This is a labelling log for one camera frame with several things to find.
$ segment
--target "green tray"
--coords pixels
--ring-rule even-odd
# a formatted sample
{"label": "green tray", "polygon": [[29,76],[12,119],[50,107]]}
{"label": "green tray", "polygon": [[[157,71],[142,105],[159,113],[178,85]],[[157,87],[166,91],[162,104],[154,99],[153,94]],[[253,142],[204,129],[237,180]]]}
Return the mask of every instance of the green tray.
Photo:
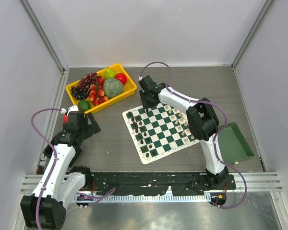
{"label": "green tray", "polygon": [[238,125],[234,122],[229,123],[218,135],[218,142],[223,160],[228,164],[246,161],[255,156]]}

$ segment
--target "yellow plastic bin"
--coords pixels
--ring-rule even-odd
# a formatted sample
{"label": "yellow plastic bin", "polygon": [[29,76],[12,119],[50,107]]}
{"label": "yellow plastic bin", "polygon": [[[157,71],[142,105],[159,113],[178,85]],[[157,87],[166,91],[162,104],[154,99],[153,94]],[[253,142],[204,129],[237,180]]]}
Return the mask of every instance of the yellow plastic bin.
{"label": "yellow plastic bin", "polygon": [[[126,75],[126,77],[127,77],[127,82],[126,82],[126,84],[124,85],[124,91],[123,91],[122,94],[120,94],[120,95],[118,95],[118,96],[116,96],[116,97],[114,97],[114,98],[112,98],[112,99],[109,99],[108,101],[103,102],[102,104],[99,104],[99,105],[97,105],[97,106],[94,106],[92,102],[86,100],[86,101],[88,101],[88,102],[90,103],[90,105],[91,105],[91,109],[87,110],[87,111],[85,112],[86,114],[87,114],[87,113],[90,113],[90,112],[92,112],[93,114],[94,114],[94,113],[97,113],[97,112],[99,112],[100,110],[102,110],[102,109],[104,109],[104,108],[107,108],[107,107],[109,107],[110,105],[113,105],[114,103],[119,102],[119,101],[125,99],[126,97],[129,97],[129,96],[131,96],[131,95],[133,95],[133,94],[135,93],[135,91],[136,91],[136,89],[137,89],[137,86],[136,86],[136,84],[133,82],[133,80],[129,77],[128,73],[124,70],[124,68],[121,66],[120,63],[117,63],[117,64],[115,64],[115,65],[113,65],[113,66],[109,66],[109,68],[110,68],[111,70],[114,70],[117,74],[118,74],[118,73],[123,73],[123,74]],[[100,75],[100,76],[102,76],[102,77],[104,78],[104,77],[105,77],[105,72],[106,72],[106,69],[102,69],[102,70],[100,70],[100,71],[97,72],[97,75]],[[79,102],[80,100],[77,100],[77,99],[75,99],[75,98],[72,96],[72,94],[71,94],[71,89],[72,89],[72,86],[75,86],[75,87],[76,87],[76,86],[78,85],[78,82],[79,82],[79,81],[80,81],[80,80],[75,81],[75,82],[73,82],[73,83],[71,83],[71,84],[69,84],[69,85],[67,85],[67,86],[65,87],[65,89],[66,89],[66,91],[67,91],[67,93],[68,93],[68,95],[69,95],[69,98],[71,99],[72,103],[75,104],[75,105],[78,105],[78,102]]]}

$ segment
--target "pear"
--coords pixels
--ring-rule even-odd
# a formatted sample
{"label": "pear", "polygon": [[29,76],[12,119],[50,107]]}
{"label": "pear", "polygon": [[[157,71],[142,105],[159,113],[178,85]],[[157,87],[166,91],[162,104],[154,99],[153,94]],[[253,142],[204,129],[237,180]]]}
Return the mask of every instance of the pear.
{"label": "pear", "polygon": [[115,78],[116,72],[111,70],[109,67],[106,68],[105,79]]}

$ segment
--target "white wall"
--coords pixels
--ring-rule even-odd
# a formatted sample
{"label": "white wall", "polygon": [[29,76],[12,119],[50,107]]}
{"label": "white wall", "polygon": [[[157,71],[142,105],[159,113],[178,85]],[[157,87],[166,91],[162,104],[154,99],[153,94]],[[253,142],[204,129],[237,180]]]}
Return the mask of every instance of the white wall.
{"label": "white wall", "polygon": [[232,64],[264,0],[30,2],[69,67],[100,67]]}
{"label": "white wall", "polygon": [[288,0],[275,1],[237,76],[260,152],[288,199]]}
{"label": "white wall", "polygon": [[[0,230],[12,229],[24,176],[34,172],[40,154],[31,115],[52,106],[59,79],[19,1],[0,1]],[[48,116],[36,119],[41,130]]]}

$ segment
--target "green and white chessboard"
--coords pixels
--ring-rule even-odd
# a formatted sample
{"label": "green and white chessboard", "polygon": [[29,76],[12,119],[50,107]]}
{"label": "green and white chessboard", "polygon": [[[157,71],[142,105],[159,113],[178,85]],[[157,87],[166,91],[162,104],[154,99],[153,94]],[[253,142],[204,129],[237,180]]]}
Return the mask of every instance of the green and white chessboard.
{"label": "green and white chessboard", "polygon": [[186,115],[169,105],[159,103],[148,112],[139,106],[122,115],[143,164],[199,143],[189,131]]}

